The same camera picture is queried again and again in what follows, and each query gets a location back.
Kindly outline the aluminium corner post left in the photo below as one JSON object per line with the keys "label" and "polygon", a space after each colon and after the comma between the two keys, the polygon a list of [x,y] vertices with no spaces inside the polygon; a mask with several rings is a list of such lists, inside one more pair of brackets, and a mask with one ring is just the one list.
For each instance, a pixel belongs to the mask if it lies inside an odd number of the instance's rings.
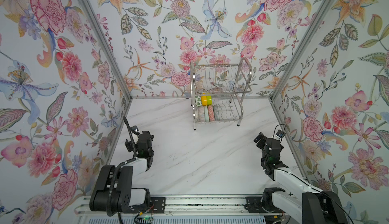
{"label": "aluminium corner post left", "polygon": [[113,70],[113,74],[115,75],[117,82],[119,83],[122,93],[124,94],[125,98],[129,102],[131,102],[132,101],[131,93],[128,90],[127,84],[125,83],[123,75],[121,74],[121,71],[115,60],[112,49],[110,48],[109,43],[105,38],[103,29],[100,26],[100,23],[97,19],[97,16],[93,10],[91,3],[89,2],[89,0],[78,0],[78,1],[80,2],[82,8],[85,9],[86,16],[90,22],[91,28],[96,34],[96,39],[98,41],[98,44],[103,50],[104,54],[106,55],[108,63],[111,65],[111,69]]}

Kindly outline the yellow bowl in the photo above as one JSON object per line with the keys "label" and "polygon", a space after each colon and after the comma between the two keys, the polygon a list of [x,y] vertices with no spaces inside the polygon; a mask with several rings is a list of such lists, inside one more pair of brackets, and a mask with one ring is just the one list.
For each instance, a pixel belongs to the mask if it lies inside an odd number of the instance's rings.
{"label": "yellow bowl", "polygon": [[207,98],[207,96],[201,96],[201,103],[202,103],[202,106],[207,106],[208,105],[208,98]]}

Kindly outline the black white speckled bowl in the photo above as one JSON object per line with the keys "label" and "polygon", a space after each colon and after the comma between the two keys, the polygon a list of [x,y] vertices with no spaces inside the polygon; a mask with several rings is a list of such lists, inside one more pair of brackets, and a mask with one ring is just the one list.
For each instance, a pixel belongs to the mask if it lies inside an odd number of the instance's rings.
{"label": "black white speckled bowl", "polygon": [[214,109],[212,105],[207,106],[208,110],[208,116],[209,116],[209,121],[214,122],[215,121],[215,115],[214,115]]}

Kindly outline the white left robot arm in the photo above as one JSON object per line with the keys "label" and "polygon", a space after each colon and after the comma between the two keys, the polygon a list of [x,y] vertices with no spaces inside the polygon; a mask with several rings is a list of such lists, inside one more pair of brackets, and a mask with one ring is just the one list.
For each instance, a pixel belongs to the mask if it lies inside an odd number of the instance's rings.
{"label": "white left robot arm", "polygon": [[135,188],[132,183],[134,177],[147,172],[152,166],[154,136],[148,131],[132,136],[135,143],[127,141],[126,147],[130,151],[135,147],[137,156],[117,166],[102,167],[90,198],[91,211],[114,216],[117,213],[145,212],[152,206],[149,189]]}

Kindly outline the dark blue flower bowl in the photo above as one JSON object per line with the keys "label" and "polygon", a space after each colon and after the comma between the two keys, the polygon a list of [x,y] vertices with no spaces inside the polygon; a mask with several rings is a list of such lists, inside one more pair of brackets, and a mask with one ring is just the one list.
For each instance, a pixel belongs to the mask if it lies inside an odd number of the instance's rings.
{"label": "dark blue flower bowl", "polygon": [[220,120],[220,114],[219,114],[219,107],[218,107],[218,105],[214,105],[213,106],[213,112],[214,112],[215,121],[219,121]]}

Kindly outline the aluminium corner post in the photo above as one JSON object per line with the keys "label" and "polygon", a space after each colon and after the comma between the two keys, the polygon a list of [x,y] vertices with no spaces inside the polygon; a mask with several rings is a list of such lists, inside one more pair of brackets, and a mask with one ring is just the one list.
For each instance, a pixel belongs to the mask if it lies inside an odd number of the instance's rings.
{"label": "aluminium corner post", "polygon": [[127,84],[125,83],[123,75],[121,74],[121,71],[115,60],[112,49],[110,48],[109,43],[105,38],[103,29],[100,26],[100,23],[97,19],[97,16],[93,10],[91,3],[89,2],[89,0],[78,0],[78,1],[80,2],[82,8],[85,9],[86,16],[90,22],[91,28],[96,34],[96,39],[98,41],[98,44],[103,50],[104,54],[106,55],[108,63],[111,65],[111,69],[113,70],[113,74],[115,75],[117,82],[119,83],[122,93],[124,94],[125,98],[129,102],[131,102],[132,101],[131,93],[128,90]]}
{"label": "aluminium corner post", "polygon": [[311,25],[309,26],[308,30],[305,32],[304,36],[302,37],[301,43],[298,45],[296,52],[292,56],[290,62],[288,63],[288,66],[286,67],[286,70],[284,71],[283,75],[281,76],[275,90],[269,97],[270,102],[275,102],[277,97],[281,95],[281,92],[286,85],[287,81],[290,78],[290,75],[292,74],[294,68],[296,67],[297,63],[299,62],[301,56],[303,55],[305,49],[309,46],[309,43],[313,39],[315,33],[318,31],[319,26],[321,25],[325,15],[330,10],[330,6],[334,0],[323,0],[322,4],[320,5],[316,17],[313,19]]}

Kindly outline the pink striped ceramic bowl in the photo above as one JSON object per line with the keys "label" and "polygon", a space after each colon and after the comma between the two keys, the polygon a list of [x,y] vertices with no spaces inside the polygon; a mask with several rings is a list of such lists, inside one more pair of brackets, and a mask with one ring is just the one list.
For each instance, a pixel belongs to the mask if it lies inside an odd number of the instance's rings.
{"label": "pink striped ceramic bowl", "polygon": [[198,122],[205,122],[205,111],[203,106],[197,107]]}

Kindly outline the pale celadon bowl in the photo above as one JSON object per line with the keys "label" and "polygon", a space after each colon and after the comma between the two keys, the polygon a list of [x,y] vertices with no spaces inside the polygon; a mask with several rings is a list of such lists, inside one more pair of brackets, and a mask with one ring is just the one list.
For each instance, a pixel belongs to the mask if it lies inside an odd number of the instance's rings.
{"label": "pale celadon bowl", "polygon": [[203,109],[204,109],[205,122],[210,122],[208,106],[207,105],[203,106]]}

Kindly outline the aluminium corner post right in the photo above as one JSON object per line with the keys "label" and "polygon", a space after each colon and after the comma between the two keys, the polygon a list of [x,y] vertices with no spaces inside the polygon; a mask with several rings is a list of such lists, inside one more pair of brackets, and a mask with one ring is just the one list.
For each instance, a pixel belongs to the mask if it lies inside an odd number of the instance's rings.
{"label": "aluminium corner post right", "polygon": [[316,17],[313,19],[311,25],[309,26],[308,30],[305,32],[304,36],[302,37],[301,43],[298,45],[296,52],[292,56],[290,62],[288,63],[288,66],[286,67],[286,70],[284,71],[283,75],[281,76],[275,90],[269,97],[270,102],[275,102],[277,97],[281,95],[281,92],[286,85],[287,81],[290,78],[290,75],[292,74],[294,68],[296,67],[297,63],[299,62],[301,56],[303,55],[305,49],[309,46],[309,43],[313,39],[315,33],[318,31],[319,26],[321,25],[325,15],[330,10],[330,6],[334,0],[323,0],[322,4],[320,5]]}

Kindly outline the lime green bowl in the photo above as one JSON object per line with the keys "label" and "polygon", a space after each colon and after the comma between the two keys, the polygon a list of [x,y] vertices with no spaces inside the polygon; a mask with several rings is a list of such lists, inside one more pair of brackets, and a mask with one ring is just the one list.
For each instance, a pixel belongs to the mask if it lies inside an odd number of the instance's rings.
{"label": "lime green bowl", "polygon": [[207,105],[212,105],[212,96],[207,95],[206,99],[207,99]]}

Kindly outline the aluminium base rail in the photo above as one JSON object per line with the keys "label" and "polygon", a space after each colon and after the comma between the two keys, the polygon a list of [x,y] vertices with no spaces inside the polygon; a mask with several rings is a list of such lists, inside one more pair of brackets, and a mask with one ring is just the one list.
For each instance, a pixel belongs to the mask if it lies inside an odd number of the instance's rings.
{"label": "aluminium base rail", "polygon": [[78,224],[334,224],[333,206],[326,198],[299,202],[277,192],[277,209],[261,195],[154,195],[149,208],[130,207],[126,213],[108,216],[91,211],[89,198],[75,208]]}

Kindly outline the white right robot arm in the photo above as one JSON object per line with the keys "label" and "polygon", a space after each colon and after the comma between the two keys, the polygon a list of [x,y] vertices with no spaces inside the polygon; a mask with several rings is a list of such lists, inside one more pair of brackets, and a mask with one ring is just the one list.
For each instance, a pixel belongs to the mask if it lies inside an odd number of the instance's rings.
{"label": "white right robot arm", "polygon": [[267,213],[286,214],[299,224],[352,224],[334,192],[321,190],[301,179],[281,161],[283,136],[281,131],[277,132],[276,138],[260,132],[253,140],[261,149],[264,173],[281,185],[280,188],[266,188],[256,206]]}

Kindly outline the green leaf pattern bowl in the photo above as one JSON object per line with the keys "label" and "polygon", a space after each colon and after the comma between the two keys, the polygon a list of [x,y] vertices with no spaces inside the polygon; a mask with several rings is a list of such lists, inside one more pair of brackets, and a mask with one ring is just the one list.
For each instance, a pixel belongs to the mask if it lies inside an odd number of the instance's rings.
{"label": "green leaf pattern bowl", "polygon": [[202,106],[202,99],[201,99],[201,97],[196,95],[196,96],[194,97],[194,103],[195,103],[195,105],[196,105],[197,107]]}

